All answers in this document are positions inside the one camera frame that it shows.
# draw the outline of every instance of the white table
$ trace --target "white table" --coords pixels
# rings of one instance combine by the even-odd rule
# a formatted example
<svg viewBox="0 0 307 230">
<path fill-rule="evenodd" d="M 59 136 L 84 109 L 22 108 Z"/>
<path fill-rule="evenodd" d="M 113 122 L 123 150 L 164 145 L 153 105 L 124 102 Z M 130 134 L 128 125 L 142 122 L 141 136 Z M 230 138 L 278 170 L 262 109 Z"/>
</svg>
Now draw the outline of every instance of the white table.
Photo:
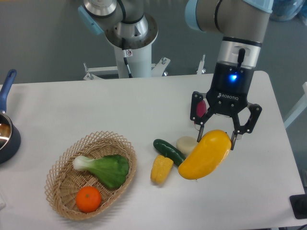
<svg viewBox="0 0 307 230">
<path fill-rule="evenodd" d="M 289 196 L 304 190 L 269 76 L 262 71 L 255 72 L 248 95 L 263 108 L 253 133 L 238 140 L 225 161 L 198 181 L 183 179 L 173 167 L 162 187 L 151 183 L 158 154 L 153 140 L 175 145 L 179 137 L 197 137 L 189 120 L 191 95 L 207 92 L 211 80 L 212 74 L 206 74 L 13 85 L 7 114 L 22 143 L 0 165 L 0 193 L 6 201 L 0 229 L 243 230 L 306 224 L 295 219 L 290 206 Z M 214 115 L 205 132 L 212 129 L 231 134 L 232 120 Z M 67 148 L 101 130 L 132 142 L 136 175 L 104 213 L 67 220 L 46 201 L 46 175 Z"/>
</svg>

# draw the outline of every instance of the orange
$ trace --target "orange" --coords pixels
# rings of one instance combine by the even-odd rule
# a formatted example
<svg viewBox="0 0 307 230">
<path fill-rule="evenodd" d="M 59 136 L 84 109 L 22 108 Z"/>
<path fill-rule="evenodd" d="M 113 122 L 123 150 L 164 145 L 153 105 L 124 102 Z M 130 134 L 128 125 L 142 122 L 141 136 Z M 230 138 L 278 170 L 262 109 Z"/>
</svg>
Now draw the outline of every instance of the orange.
<svg viewBox="0 0 307 230">
<path fill-rule="evenodd" d="M 81 212 L 94 212 L 101 202 L 101 195 L 95 187 L 86 186 L 80 189 L 76 196 L 76 205 Z"/>
</svg>

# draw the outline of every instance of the blue container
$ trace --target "blue container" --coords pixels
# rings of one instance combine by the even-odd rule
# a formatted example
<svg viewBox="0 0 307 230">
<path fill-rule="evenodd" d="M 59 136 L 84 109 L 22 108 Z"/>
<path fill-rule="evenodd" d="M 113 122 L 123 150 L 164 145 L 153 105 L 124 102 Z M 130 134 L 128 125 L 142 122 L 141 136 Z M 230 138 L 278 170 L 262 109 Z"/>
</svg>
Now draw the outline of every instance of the blue container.
<svg viewBox="0 0 307 230">
<path fill-rule="evenodd" d="M 274 0 L 270 18 L 285 22 L 293 19 L 301 10 L 305 0 Z"/>
<path fill-rule="evenodd" d="M 307 26 L 307 1 L 305 1 L 305 4 L 303 5 L 301 11 L 298 13 L 298 17 Z"/>
</svg>

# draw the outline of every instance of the saucepan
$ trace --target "saucepan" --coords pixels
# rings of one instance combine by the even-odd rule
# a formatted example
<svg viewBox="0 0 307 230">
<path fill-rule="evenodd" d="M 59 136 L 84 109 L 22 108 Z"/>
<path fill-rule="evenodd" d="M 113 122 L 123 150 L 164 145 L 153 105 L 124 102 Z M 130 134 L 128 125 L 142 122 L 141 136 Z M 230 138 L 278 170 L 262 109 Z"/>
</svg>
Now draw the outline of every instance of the saucepan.
<svg viewBox="0 0 307 230">
<path fill-rule="evenodd" d="M 21 137 L 18 129 L 6 115 L 6 100 L 17 71 L 11 69 L 0 91 L 0 164 L 8 161 L 18 151 Z"/>
</svg>

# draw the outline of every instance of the cable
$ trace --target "cable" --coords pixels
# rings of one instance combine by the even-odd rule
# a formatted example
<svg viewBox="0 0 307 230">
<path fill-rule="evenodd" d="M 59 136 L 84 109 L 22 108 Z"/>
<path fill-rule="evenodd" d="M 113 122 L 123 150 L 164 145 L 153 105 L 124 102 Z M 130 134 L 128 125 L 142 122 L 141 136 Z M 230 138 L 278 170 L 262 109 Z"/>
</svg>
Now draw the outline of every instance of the cable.
<svg viewBox="0 0 307 230">
<path fill-rule="evenodd" d="M 121 49 L 122 50 L 125 50 L 125 42 L 126 42 L 126 39 L 125 38 L 122 38 L 121 39 Z M 127 67 L 127 71 L 128 71 L 128 76 L 129 78 L 133 78 L 132 77 L 132 74 L 131 74 L 131 71 L 130 71 L 130 67 L 129 67 L 129 64 L 128 64 L 128 60 L 127 60 L 127 57 L 124 57 L 124 62 L 125 62 L 125 65 Z"/>
<path fill-rule="evenodd" d="M 302 230 L 302 229 L 304 229 L 305 227 L 307 227 L 307 224 L 305 224 L 305 225 L 301 226 L 301 227 L 300 227 L 300 228 L 298 228 L 297 230 Z"/>
</svg>

